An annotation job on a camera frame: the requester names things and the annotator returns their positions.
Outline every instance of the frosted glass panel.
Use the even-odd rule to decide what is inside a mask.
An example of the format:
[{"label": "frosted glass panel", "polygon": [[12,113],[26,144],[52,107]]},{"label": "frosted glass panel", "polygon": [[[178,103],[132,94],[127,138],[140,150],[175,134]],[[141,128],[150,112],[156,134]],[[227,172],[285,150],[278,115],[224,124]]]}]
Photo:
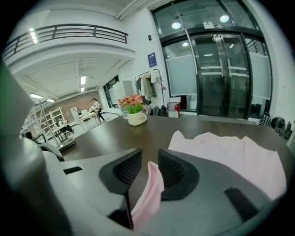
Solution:
[{"label": "frosted glass panel", "polygon": [[193,55],[167,59],[172,96],[196,95],[197,81]]},{"label": "frosted glass panel", "polygon": [[112,104],[117,104],[117,99],[115,97],[114,89],[113,88],[109,89],[109,93],[110,93]]},{"label": "frosted glass panel", "polygon": [[253,96],[269,99],[271,96],[271,68],[269,58],[250,53],[253,72]]}]

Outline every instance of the metal railing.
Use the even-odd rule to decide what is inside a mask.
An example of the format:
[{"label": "metal railing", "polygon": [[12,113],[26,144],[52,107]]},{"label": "metal railing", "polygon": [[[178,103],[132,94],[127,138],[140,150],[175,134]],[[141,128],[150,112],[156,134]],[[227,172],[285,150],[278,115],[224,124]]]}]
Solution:
[{"label": "metal railing", "polygon": [[36,43],[55,39],[90,37],[108,39],[127,44],[128,36],[128,34],[122,31],[93,24],[57,24],[30,30],[6,44],[2,53],[4,60],[7,60],[14,54],[33,46]]}]

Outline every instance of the flower pot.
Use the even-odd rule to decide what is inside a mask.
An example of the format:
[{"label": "flower pot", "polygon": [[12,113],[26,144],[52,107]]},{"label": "flower pot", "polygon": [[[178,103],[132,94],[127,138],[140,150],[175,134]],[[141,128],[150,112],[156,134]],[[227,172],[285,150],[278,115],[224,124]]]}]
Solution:
[{"label": "flower pot", "polygon": [[146,120],[147,116],[142,111],[135,114],[128,114],[128,123],[133,126],[140,125],[144,123]]}]

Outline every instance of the glass door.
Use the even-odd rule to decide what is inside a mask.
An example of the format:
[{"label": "glass door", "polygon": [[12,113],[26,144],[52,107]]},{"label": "glass door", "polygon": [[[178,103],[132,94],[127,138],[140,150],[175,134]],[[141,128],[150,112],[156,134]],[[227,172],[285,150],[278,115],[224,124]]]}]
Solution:
[{"label": "glass door", "polygon": [[192,41],[198,67],[198,113],[245,118],[249,72],[239,35],[201,35]]},{"label": "glass door", "polygon": [[208,116],[225,116],[226,93],[222,60],[221,37],[218,35],[201,35],[193,38],[198,67],[198,114]]}]

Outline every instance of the pink cloth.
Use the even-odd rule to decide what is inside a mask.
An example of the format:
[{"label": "pink cloth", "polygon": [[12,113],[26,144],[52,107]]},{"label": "pink cloth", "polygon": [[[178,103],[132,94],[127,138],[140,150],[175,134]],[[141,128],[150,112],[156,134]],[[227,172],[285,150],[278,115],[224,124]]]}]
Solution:
[{"label": "pink cloth", "polygon": [[164,181],[158,165],[149,161],[148,179],[144,191],[131,211],[134,231],[145,226],[145,224],[159,210],[161,193],[164,191]]},{"label": "pink cloth", "polygon": [[277,152],[258,146],[248,137],[239,139],[205,133],[191,140],[176,131],[169,150],[226,165],[257,186],[271,200],[286,192],[286,177]]}]

